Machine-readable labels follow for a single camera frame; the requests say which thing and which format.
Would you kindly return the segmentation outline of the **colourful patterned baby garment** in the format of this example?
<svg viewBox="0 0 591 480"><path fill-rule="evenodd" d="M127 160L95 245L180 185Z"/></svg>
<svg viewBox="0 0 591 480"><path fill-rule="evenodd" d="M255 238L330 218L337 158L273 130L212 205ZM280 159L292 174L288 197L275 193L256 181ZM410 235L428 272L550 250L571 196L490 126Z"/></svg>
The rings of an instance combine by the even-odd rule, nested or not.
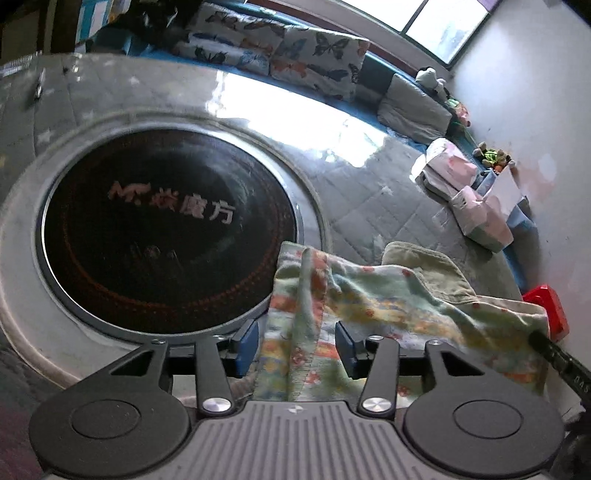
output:
<svg viewBox="0 0 591 480"><path fill-rule="evenodd" d="M526 389L541 394L547 368L528 344L547 332L546 311L479 295L445 254L391 242L379 266L312 247L280 248L252 397L355 403L363 381L346 375L335 325L382 335L409 350L441 339Z"/></svg>

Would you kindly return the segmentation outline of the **red plastic stool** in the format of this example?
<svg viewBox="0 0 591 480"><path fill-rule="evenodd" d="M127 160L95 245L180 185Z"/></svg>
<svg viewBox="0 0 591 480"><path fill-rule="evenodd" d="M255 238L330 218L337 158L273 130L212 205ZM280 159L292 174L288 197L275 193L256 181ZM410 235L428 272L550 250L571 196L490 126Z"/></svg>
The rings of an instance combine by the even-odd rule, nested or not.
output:
<svg viewBox="0 0 591 480"><path fill-rule="evenodd" d="M556 291L548 284L543 284L523 295L523 300L546 310L550 338L554 342L564 339L570 332L568 320Z"/></svg>

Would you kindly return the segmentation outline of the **round black induction cooktop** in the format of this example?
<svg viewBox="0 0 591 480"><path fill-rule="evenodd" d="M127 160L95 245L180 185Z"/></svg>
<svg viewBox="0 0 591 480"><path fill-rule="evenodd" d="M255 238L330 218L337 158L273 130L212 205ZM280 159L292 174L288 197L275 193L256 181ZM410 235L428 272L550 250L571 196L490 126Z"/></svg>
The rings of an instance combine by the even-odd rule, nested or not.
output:
<svg viewBox="0 0 591 480"><path fill-rule="evenodd" d="M67 302L149 334L221 326L270 295L294 207L263 163L221 139L155 129L111 139L53 187L41 251Z"/></svg>

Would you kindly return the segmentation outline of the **front pink tissue pack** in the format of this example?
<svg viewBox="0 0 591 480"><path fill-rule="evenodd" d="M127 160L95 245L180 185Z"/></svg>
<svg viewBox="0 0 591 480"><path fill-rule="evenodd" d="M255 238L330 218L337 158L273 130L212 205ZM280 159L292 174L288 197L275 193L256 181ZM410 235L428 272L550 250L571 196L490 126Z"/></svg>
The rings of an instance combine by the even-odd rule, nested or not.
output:
<svg viewBox="0 0 591 480"><path fill-rule="evenodd" d="M465 186L449 205L464 236L499 253L514 240L507 220L522 197L511 171L503 170L493 175L493 183L484 196Z"/></svg>

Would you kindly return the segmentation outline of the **pink tissue pack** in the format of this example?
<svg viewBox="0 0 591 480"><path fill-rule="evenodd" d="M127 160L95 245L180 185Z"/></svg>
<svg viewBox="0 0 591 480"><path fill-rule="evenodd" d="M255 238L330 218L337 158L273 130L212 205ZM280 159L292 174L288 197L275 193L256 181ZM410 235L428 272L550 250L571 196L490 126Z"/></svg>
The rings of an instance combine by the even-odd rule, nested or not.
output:
<svg viewBox="0 0 591 480"><path fill-rule="evenodd" d="M507 220L522 197L511 171L503 170L493 175L493 183L484 196L465 186L449 205L464 236L499 253L514 240Z"/></svg>
<svg viewBox="0 0 591 480"><path fill-rule="evenodd" d="M411 168L410 179L445 201L466 186L472 186L478 168L450 140L434 140Z"/></svg>

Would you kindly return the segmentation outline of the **rear pink tissue pack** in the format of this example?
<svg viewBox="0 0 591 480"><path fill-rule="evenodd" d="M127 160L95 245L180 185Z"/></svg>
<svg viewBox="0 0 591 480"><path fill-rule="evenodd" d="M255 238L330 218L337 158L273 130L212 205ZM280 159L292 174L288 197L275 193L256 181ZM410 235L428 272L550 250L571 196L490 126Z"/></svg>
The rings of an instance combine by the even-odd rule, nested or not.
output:
<svg viewBox="0 0 591 480"><path fill-rule="evenodd" d="M434 140L411 168L410 179L445 201L466 186L472 186L478 168L450 140Z"/></svg>

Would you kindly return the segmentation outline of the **green orange plush toys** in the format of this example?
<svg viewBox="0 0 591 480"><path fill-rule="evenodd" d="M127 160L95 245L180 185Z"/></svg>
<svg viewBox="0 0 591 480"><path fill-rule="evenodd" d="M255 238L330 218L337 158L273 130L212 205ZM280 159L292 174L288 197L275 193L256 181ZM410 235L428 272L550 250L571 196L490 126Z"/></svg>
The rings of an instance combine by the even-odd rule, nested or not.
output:
<svg viewBox="0 0 591 480"><path fill-rule="evenodd" d="M502 149L492 149L485 142L481 142L472 152L472 155L488 170L500 174L506 168L514 169L515 162L512 157Z"/></svg>

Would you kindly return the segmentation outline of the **grey cushion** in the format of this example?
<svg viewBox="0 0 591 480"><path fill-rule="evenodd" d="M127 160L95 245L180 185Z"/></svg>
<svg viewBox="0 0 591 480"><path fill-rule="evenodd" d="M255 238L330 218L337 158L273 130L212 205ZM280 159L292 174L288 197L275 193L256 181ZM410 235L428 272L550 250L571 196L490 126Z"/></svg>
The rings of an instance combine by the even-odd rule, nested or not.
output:
<svg viewBox="0 0 591 480"><path fill-rule="evenodd" d="M452 121L452 113L398 74L378 107L378 120L412 140L430 144L444 137Z"/></svg>

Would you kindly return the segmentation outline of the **upright butterfly pillow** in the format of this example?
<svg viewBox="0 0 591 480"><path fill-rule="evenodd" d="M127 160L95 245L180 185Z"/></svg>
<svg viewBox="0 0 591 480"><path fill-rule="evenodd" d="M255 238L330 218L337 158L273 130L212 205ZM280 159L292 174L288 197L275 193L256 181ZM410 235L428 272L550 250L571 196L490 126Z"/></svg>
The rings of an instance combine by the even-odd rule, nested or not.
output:
<svg viewBox="0 0 591 480"><path fill-rule="evenodd" d="M369 48L363 37L290 25L270 59L270 76L349 102Z"/></svg>

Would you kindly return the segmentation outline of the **grey plush toy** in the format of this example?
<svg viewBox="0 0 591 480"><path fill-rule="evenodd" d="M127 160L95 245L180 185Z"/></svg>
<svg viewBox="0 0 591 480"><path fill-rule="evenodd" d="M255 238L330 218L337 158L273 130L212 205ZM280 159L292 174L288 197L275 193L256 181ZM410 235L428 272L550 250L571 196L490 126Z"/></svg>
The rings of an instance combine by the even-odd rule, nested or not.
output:
<svg viewBox="0 0 591 480"><path fill-rule="evenodd" d="M442 101L449 98L449 92L446 88L447 81L439 78L436 70L433 67L427 67L419 70L415 81L425 90L430 91Z"/></svg>

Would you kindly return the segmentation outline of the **flat butterfly pillow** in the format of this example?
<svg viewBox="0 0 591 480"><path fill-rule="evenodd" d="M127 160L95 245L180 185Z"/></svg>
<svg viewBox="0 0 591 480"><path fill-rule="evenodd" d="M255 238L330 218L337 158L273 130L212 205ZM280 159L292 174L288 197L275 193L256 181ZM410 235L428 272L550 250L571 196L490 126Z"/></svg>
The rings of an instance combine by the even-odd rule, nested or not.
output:
<svg viewBox="0 0 591 480"><path fill-rule="evenodd" d="M240 14L213 3L202 3L187 29L204 38L273 55L283 42L283 23Z"/></svg>
<svg viewBox="0 0 591 480"><path fill-rule="evenodd" d="M233 67L256 75L270 75L270 57L252 48L191 36L188 40L178 41L171 52L186 59Z"/></svg>

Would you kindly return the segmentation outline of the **blue sofa bench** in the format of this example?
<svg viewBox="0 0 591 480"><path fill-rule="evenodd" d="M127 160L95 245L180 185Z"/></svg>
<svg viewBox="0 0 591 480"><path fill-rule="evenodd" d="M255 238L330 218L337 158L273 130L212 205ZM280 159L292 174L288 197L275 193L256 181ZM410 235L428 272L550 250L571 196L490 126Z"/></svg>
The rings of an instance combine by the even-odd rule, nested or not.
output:
<svg viewBox="0 0 591 480"><path fill-rule="evenodd" d="M91 36L85 48L90 53L204 66L260 82L266 92L286 90L287 98L276 101L271 125L280 142L294 146L297 167L317 191L336 255L372 265L381 260L389 242L410 242L447 254L480 292L516 296L526 291L512 248L497 254L465 237L444 199L408 178L408 169L428 144L378 120L378 107L392 77L398 74L410 81L406 73L367 53L355 99L346 102L270 75L174 55L171 48L178 41L204 38L191 33L187 25L205 2L286 26L318 28L242 2L134 1Z"/></svg>

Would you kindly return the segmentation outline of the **upper flat butterfly pillow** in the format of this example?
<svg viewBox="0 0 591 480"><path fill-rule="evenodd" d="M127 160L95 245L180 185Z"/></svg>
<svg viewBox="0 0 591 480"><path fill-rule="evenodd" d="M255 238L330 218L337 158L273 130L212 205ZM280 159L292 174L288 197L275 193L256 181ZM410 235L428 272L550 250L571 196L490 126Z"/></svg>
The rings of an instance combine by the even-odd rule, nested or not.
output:
<svg viewBox="0 0 591 480"><path fill-rule="evenodd" d="M273 55L283 42L283 23L240 14L213 3L202 3L187 29L204 38Z"/></svg>

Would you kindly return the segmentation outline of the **blue white cabinet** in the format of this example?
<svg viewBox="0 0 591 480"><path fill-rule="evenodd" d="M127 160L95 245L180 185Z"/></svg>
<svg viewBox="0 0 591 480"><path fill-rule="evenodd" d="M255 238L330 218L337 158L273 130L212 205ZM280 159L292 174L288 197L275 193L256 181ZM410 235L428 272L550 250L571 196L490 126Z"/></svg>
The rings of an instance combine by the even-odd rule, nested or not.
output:
<svg viewBox="0 0 591 480"><path fill-rule="evenodd" d="M76 42L87 40L98 30L125 13L130 0L82 0L78 14Z"/></svg>

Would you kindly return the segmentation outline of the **window with green frame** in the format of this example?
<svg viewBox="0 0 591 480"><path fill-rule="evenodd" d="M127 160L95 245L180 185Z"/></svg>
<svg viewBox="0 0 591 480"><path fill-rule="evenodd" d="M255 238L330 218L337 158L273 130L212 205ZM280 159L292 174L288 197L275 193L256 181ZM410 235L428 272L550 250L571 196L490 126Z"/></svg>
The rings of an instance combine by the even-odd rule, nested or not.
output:
<svg viewBox="0 0 591 480"><path fill-rule="evenodd" d="M498 1L392 0L345 1L446 65L451 65L492 14Z"/></svg>

